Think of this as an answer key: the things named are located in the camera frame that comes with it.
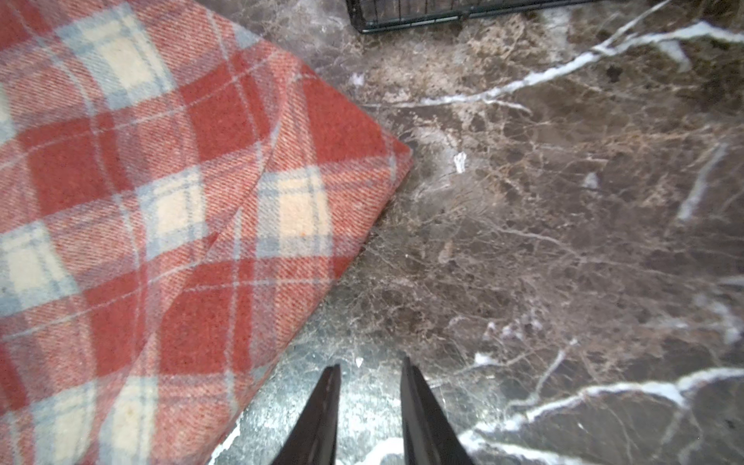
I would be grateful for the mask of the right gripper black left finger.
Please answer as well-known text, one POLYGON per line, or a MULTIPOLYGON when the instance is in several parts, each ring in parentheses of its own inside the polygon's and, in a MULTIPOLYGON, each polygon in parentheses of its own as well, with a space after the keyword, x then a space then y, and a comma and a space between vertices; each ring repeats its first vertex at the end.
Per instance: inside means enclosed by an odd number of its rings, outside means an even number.
POLYGON ((272 465, 335 463, 341 381, 339 364, 324 369, 272 465))

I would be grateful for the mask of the red plaid skirt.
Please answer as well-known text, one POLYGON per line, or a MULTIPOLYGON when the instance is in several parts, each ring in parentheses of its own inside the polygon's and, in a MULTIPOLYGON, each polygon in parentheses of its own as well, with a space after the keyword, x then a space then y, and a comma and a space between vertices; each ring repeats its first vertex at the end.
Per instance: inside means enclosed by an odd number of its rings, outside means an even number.
POLYGON ((206 463, 411 164, 197 2, 3 2, 2 462, 206 463))

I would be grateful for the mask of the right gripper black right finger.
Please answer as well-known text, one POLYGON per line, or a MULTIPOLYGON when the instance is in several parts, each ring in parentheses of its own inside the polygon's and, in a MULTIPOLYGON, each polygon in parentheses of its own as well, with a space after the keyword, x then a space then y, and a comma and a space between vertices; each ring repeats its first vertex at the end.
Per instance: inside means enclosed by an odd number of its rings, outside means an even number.
POLYGON ((408 356, 403 360, 400 400, 406 464, 474 464, 420 368, 408 356))

